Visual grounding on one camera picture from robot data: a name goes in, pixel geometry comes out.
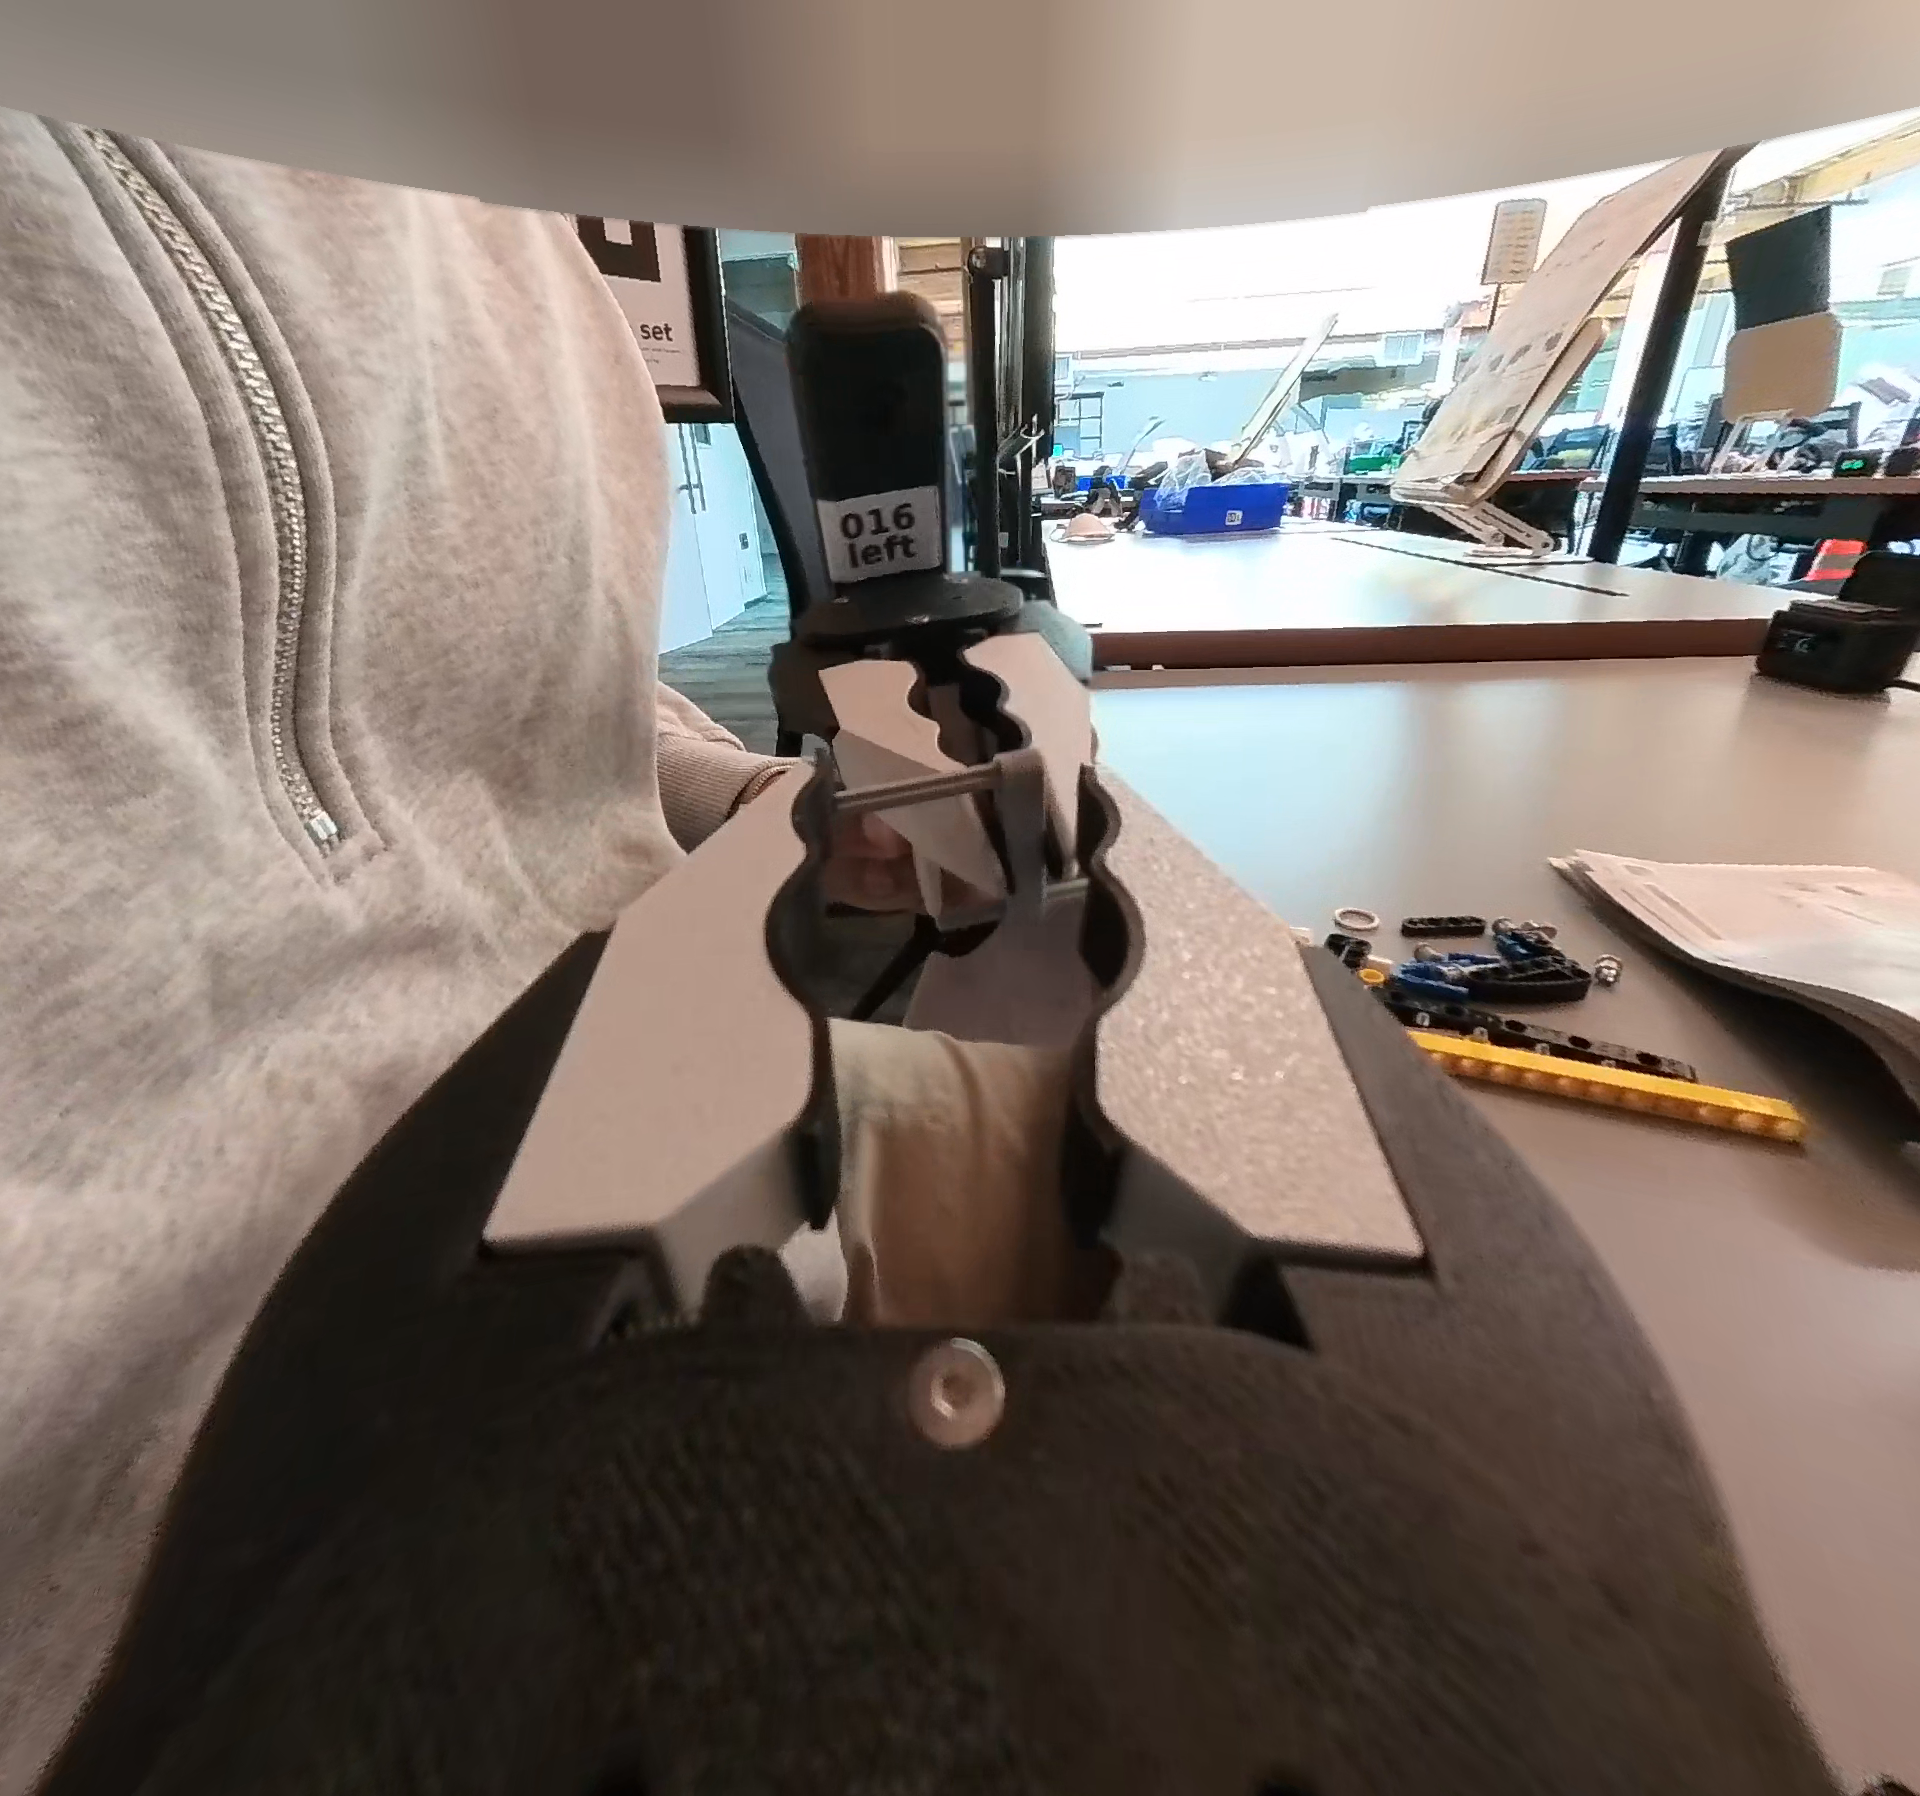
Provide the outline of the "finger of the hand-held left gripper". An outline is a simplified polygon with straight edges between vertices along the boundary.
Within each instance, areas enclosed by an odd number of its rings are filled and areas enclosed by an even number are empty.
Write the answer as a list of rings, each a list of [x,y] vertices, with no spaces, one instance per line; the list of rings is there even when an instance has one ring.
[[[965,717],[989,753],[1035,748],[1048,844],[1080,870],[1083,769],[1094,758],[1090,691],[1041,632],[987,635],[960,654]]]
[[[844,788],[866,790],[968,769],[965,758],[941,748],[936,721],[913,703],[917,682],[914,665],[902,659],[856,659],[822,672],[822,691],[838,721],[831,758]],[[907,838],[933,918],[954,924],[968,909],[998,905],[998,855],[971,793],[866,817]]]

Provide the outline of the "person's left forearm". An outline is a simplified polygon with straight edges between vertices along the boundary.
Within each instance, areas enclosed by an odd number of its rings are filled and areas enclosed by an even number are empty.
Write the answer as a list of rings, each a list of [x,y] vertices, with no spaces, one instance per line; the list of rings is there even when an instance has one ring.
[[[752,753],[667,682],[656,682],[656,782],[665,827],[693,854],[744,803],[796,769],[796,758]]]

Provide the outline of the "yellow lego beam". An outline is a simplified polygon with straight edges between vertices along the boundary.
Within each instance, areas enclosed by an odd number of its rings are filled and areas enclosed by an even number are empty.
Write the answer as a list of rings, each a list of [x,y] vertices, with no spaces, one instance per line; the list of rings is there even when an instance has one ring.
[[[1801,1145],[1807,1137],[1807,1119],[1786,1097],[1568,1061],[1539,1049],[1509,1049],[1436,1033],[1408,1033],[1408,1040],[1454,1081],[1482,1090],[1533,1091],[1789,1145]]]

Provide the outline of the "person's left hand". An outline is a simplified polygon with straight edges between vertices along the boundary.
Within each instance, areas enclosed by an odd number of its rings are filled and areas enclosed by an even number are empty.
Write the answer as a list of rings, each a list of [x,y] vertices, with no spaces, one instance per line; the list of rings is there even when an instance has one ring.
[[[925,894],[913,844],[880,814],[835,814],[822,894],[835,909],[917,915]]]

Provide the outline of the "white door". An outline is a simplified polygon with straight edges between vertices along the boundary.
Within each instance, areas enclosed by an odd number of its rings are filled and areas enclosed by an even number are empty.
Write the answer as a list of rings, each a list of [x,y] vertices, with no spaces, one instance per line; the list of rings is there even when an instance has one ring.
[[[707,641],[767,594],[755,477],[734,423],[667,423],[670,541],[659,651]]]

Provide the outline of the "black framed marker sign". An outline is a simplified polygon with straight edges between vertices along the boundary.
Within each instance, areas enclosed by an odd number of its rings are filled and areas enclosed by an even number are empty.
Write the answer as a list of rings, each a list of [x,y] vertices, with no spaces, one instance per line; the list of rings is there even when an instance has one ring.
[[[662,417],[734,421],[719,233],[597,216],[573,226],[635,333]]]

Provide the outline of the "blue plastic bin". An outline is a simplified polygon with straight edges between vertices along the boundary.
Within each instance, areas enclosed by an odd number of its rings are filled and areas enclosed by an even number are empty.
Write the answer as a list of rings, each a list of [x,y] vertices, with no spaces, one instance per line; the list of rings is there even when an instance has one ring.
[[[1148,538],[1255,538],[1279,532],[1287,509],[1284,480],[1214,480],[1142,493],[1139,526]]]

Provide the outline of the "beige trousers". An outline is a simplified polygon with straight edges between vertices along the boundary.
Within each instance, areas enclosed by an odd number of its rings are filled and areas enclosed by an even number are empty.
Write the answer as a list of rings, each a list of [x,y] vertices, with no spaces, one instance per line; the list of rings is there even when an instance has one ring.
[[[1008,1328],[1094,1319],[1103,1251],[1060,1184],[1069,1057],[831,1021],[844,1322]]]

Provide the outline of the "instruction booklet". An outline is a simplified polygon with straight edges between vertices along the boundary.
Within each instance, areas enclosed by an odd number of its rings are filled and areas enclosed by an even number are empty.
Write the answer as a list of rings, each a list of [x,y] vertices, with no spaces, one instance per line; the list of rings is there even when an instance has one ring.
[[[1916,887],[1840,864],[1549,855],[1574,888],[1667,954],[1795,1002],[1874,1052],[1916,1100]]]

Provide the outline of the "tilted paper board stand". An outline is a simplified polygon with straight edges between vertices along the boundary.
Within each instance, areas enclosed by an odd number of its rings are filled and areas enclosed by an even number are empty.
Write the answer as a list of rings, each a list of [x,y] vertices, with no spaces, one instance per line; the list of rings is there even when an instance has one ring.
[[[1685,156],[1589,205],[1491,324],[1475,365],[1454,381],[1391,484],[1402,508],[1428,512],[1501,556],[1554,556],[1557,541],[1495,505],[1558,393],[1604,344],[1595,320],[1633,257],[1725,172],[1741,145]]]

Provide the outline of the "black metal pole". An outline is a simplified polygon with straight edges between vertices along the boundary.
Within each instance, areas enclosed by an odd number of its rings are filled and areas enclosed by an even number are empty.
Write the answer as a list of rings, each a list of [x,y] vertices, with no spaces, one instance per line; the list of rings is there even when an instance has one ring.
[[[1646,475],[1652,435],[1658,429],[1658,414],[1667,403],[1667,389],[1673,381],[1680,341],[1686,333],[1686,320],[1692,312],[1692,299],[1715,238],[1715,224],[1724,213],[1728,180],[1750,150],[1753,144],[1721,150],[1712,169],[1674,213],[1662,275],[1652,299],[1643,351],[1637,357],[1625,414],[1618,421],[1615,451],[1607,465],[1589,532],[1591,560],[1618,560],[1627,520],[1637,508],[1640,484]]]

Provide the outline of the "black display device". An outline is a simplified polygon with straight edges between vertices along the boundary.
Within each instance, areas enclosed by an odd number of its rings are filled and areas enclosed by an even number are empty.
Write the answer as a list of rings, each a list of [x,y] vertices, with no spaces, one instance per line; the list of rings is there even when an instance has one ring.
[[[1916,656],[1916,615],[1874,602],[1798,600],[1777,609],[1755,675],[1820,694],[1916,691],[1907,662]]]

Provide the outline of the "far cluttered desk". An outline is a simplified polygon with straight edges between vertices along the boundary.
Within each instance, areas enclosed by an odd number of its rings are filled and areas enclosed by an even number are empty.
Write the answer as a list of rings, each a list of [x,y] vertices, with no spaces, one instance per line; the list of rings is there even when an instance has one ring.
[[[1846,392],[1808,417],[1715,417],[1667,469],[1646,469],[1625,535],[1662,568],[1704,576],[1738,541],[1834,581],[1820,556],[1916,547],[1916,396]]]

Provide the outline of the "black and brown panel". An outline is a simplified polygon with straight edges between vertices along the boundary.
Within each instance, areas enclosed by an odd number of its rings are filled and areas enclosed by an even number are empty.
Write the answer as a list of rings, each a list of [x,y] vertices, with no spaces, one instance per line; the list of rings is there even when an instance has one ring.
[[[1829,202],[1725,245],[1735,330],[1724,417],[1813,417],[1837,393],[1841,324],[1829,311]]]

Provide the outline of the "wooden support post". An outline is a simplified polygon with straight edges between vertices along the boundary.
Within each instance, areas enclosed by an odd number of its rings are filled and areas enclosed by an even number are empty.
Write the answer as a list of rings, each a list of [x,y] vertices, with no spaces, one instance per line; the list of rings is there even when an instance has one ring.
[[[796,233],[799,304],[869,302],[901,289],[901,248],[890,235]]]

